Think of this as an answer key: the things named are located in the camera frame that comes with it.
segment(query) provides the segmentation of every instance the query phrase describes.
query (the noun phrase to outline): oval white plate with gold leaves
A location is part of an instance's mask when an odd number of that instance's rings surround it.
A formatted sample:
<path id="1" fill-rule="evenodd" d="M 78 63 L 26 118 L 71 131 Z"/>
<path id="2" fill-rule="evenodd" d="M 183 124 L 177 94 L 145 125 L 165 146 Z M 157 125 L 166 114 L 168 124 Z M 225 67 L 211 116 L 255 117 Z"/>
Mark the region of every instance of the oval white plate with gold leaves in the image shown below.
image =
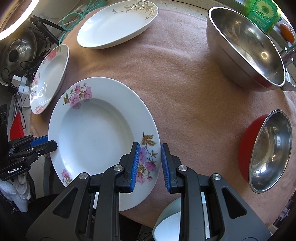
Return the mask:
<path id="1" fill-rule="evenodd" d="M 128 0 L 112 4 L 83 24 L 77 42 L 91 49 L 113 47 L 144 32 L 157 14 L 158 7 L 149 1 Z"/>
<path id="2" fill-rule="evenodd" d="M 120 211 L 141 203 L 156 183 L 161 166 L 156 125 L 137 94 L 116 80 L 93 77 L 71 86 L 54 108 L 48 138 L 57 142 L 50 156 L 64 186 L 82 172 L 103 173 L 130 153 L 133 142 L 140 143 L 136 187 L 120 193 Z"/>
<path id="3" fill-rule="evenodd" d="M 36 71 L 30 92 L 30 105 L 34 114 L 41 114 L 63 84 L 69 60 L 69 47 L 62 44 L 54 48 Z"/>

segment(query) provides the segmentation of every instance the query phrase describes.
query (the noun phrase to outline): faucet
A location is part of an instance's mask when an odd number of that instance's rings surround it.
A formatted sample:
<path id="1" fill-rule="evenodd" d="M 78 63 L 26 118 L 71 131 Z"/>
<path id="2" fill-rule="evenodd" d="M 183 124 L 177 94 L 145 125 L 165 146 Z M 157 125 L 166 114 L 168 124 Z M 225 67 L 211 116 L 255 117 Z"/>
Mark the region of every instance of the faucet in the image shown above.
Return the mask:
<path id="1" fill-rule="evenodd" d="M 286 71 L 286 82 L 284 86 L 281 88 L 283 91 L 296 91 L 295 81 L 292 76 L 288 72 L 287 66 L 294 62 L 294 58 L 296 57 L 296 43 L 294 43 L 289 48 L 284 48 L 280 52 L 281 58 L 283 60 L 285 71 Z"/>

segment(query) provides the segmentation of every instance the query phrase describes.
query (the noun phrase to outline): silver bolt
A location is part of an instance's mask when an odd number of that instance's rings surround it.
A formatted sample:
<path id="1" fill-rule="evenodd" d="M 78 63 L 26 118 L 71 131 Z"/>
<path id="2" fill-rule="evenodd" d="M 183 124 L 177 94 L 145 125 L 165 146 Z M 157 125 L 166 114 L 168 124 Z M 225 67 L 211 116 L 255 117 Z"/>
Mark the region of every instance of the silver bolt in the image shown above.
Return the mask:
<path id="1" fill-rule="evenodd" d="M 221 175 L 218 174 L 218 173 L 213 174 L 212 177 L 213 177 L 213 179 L 215 179 L 215 180 L 220 180 L 220 179 L 221 179 Z"/>
<path id="2" fill-rule="evenodd" d="M 85 172 L 79 174 L 79 178 L 82 180 L 86 179 L 87 177 L 88 177 L 88 174 Z"/>
<path id="3" fill-rule="evenodd" d="M 123 169 L 123 167 L 121 165 L 116 165 L 114 166 L 114 171 L 121 171 Z"/>
<path id="4" fill-rule="evenodd" d="M 178 167 L 178 169 L 179 169 L 180 171 L 187 171 L 187 167 L 184 166 L 184 165 L 180 165 L 180 166 Z"/>

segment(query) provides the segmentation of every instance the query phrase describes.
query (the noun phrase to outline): black tripod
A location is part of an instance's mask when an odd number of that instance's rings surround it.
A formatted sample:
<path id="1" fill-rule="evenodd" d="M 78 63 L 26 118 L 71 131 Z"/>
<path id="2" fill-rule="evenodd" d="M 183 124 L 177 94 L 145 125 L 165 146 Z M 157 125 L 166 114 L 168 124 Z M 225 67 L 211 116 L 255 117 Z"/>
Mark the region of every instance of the black tripod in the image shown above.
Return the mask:
<path id="1" fill-rule="evenodd" d="M 29 21 L 34 24 L 40 32 L 42 32 L 50 42 L 59 45 L 59 40 L 52 34 L 51 31 L 44 25 L 47 24 L 53 28 L 56 28 L 58 30 L 64 31 L 64 29 L 61 26 L 56 25 L 55 23 L 52 23 L 44 18 L 36 17 L 33 15 L 30 17 Z"/>

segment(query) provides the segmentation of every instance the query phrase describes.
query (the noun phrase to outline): sunflower picture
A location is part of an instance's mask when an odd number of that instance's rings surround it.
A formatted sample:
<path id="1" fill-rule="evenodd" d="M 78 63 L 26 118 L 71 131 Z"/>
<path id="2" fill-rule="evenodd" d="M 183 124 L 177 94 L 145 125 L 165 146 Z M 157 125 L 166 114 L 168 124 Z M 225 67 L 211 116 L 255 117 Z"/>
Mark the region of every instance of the sunflower picture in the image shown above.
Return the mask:
<path id="1" fill-rule="evenodd" d="M 272 6 L 270 6 L 264 0 L 258 1 L 256 5 L 257 5 L 257 10 L 263 13 L 265 16 L 269 18 L 272 18 L 274 16 L 274 11 L 272 9 Z"/>

